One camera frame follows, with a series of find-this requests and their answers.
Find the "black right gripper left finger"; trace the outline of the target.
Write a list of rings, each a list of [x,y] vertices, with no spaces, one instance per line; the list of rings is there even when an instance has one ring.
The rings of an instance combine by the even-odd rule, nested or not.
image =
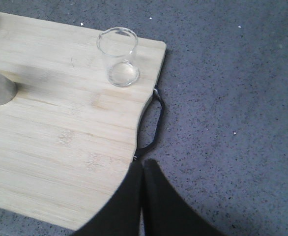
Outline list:
[[[73,236],[137,236],[142,200],[142,164],[132,162],[108,202]]]

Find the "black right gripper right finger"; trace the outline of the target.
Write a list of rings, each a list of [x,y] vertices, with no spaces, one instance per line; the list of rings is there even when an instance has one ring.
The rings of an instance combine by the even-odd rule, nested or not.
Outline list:
[[[147,236],[221,236],[168,182],[158,163],[144,162],[144,230]]]

